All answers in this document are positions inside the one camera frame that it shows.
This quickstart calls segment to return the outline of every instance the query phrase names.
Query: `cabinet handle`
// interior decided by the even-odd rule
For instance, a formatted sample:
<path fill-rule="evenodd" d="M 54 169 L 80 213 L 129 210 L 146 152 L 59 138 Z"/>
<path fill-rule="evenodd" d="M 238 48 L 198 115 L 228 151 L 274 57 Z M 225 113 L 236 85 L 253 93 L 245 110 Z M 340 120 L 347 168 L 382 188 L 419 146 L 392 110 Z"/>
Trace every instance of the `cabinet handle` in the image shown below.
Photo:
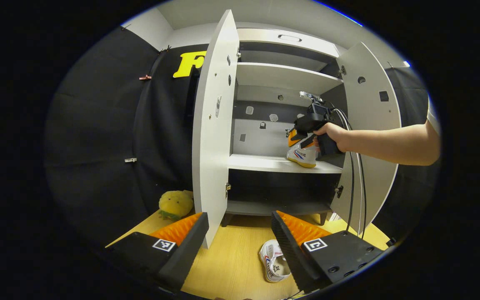
<path fill-rule="evenodd" d="M 284 35 L 284 34 L 279 34 L 278 38 L 282 40 L 291 40 L 292 42 L 301 42 L 301 38 L 297 38 L 295 36 L 289 36 L 289 35 Z"/>

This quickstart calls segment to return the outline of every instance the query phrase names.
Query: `hand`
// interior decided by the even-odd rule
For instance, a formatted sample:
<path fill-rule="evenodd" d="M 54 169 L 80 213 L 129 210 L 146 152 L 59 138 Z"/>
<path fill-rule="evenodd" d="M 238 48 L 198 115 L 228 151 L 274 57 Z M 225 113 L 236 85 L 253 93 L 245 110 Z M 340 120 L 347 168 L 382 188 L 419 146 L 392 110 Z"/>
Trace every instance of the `hand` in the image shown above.
<path fill-rule="evenodd" d="M 314 131 L 315 135 L 323 135 L 324 133 L 337 143 L 337 147 L 341 152 L 347 152 L 347 146 L 345 144 L 349 131 L 334 123 L 326 123 L 320 129 Z M 316 151 L 320 151 L 317 137 L 314 138 L 314 145 L 316 146 Z"/>

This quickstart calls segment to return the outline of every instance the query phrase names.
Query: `yellow letter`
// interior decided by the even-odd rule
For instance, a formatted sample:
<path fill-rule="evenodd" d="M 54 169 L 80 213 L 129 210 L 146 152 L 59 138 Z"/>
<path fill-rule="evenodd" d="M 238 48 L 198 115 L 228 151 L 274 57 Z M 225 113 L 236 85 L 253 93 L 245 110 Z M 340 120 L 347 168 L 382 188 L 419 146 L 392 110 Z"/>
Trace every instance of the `yellow letter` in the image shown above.
<path fill-rule="evenodd" d="M 173 74 L 173 78 L 179 77 L 187 77 L 190 76 L 190 71 L 192 70 L 192 66 L 196 66 L 196 68 L 200 68 L 203 65 L 203 61 L 205 60 L 206 51 L 198 51 L 198 52 L 189 52 L 181 54 L 182 61 L 181 65 L 179 65 L 179 70 Z"/>

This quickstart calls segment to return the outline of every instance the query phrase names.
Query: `white cabinet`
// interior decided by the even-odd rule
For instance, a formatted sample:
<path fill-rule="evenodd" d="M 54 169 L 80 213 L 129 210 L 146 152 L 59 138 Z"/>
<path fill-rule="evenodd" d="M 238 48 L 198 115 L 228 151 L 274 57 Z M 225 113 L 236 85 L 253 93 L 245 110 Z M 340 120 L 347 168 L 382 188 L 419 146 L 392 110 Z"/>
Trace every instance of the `white cabinet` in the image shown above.
<path fill-rule="evenodd" d="M 242 54 L 238 62 L 238 51 Z M 338 70 L 345 68 L 341 78 Z M 192 175 L 196 212 L 208 213 L 207 248 L 225 213 L 269 215 L 286 207 L 303 213 L 331 209 L 348 219 L 351 166 L 349 154 L 342 167 L 318 162 L 305 169 L 286 160 L 288 150 L 284 129 L 293 127 L 297 114 L 309 105 L 299 91 L 319 95 L 343 85 L 349 121 L 353 129 L 392 129 L 400 127 L 400 114 L 394 89 L 379 61 L 362 43 L 345 53 L 334 44 L 311 36 L 283 30 L 236 28 L 233 13 L 225 12 L 211 38 L 202 65 L 197 88 L 192 143 Z M 256 113 L 252 112 L 256 104 Z M 278 112 L 276 122 L 261 121 L 270 112 Z M 363 156 L 367 190 L 366 224 L 375 217 L 392 186 L 397 165 Z M 227 184 L 231 172 L 260 175 L 280 174 L 286 180 L 294 176 L 317 184 L 322 201 L 295 201 L 292 192 L 277 190 L 279 203 L 264 203 L 257 189 L 247 191 L 248 201 L 228 199 Z M 355 163 L 355 197 L 352 228 L 362 232 L 364 204 L 358 163 Z M 344 186 L 340 197 L 329 199 L 323 181 L 337 176 Z"/>

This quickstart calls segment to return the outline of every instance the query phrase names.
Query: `wooden floor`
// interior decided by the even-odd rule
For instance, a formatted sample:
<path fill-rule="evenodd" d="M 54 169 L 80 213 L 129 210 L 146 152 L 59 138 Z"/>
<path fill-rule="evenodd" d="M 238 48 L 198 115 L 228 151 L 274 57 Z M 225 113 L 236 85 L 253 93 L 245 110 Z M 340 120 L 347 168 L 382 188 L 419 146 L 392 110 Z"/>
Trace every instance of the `wooden floor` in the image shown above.
<path fill-rule="evenodd" d="M 318 225 L 320 215 L 299 218 Z M 149 234 L 171 223 L 155 212 L 120 238 L 134 231 Z M 270 226 L 270 217 L 234 216 L 227 227 L 218 228 L 209 249 L 200 248 L 182 290 L 204 298 L 225 300 L 278 300 L 299 292 L 292 276 L 278 283 L 264 279 L 258 252 L 263 243 L 275 238 Z M 337 220 L 326 221 L 321 227 L 338 232 L 346 226 L 343 220 Z M 381 250 L 387 248 L 388 237 L 373 224 L 366 228 L 364 240 Z"/>

